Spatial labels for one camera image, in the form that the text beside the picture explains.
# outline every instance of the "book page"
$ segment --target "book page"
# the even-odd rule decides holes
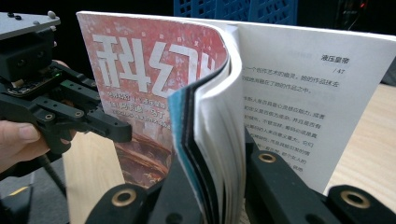
[[[144,15],[81,11],[78,22],[105,112],[133,127],[115,143],[125,182],[149,188],[174,155],[167,96],[228,60],[216,29]]]
[[[322,193],[395,58],[395,42],[265,24],[239,29],[248,131]]]
[[[236,27],[223,36],[231,56],[230,75],[221,82],[207,83],[196,93],[195,141],[210,157],[215,174],[224,182],[224,223],[237,223],[243,205],[246,182],[245,134],[243,121],[242,62],[237,49]]]

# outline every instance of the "magazine cover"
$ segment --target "magazine cover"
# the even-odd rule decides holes
[[[167,96],[220,69],[228,55],[219,33],[184,21],[79,12],[103,108],[133,127],[115,143],[125,182],[149,188],[174,155]]]

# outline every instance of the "magazine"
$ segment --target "magazine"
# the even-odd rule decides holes
[[[242,206],[245,128],[322,193],[396,55],[389,35],[77,15],[103,108],[133,127],[131,143],[115,143],[125,182],[149,188],[177,158],[205,218],[225,223]]]

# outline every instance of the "metal plate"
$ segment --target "metal plate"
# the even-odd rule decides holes
[[[0,12],[0,40],[40,31],[59,24],[61,24],[61,20],[51,11],[46,16],[13,13],[13,17],[8,16],[7,12]]]

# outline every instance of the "wooden table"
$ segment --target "wooden table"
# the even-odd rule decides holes
[[[72,145],[64,170],[70,222],[76,224],[123,178],[110,140],[78,133]],[[378,86],[325,192],[343,184],[366,190],[396,212],[396,88]]]

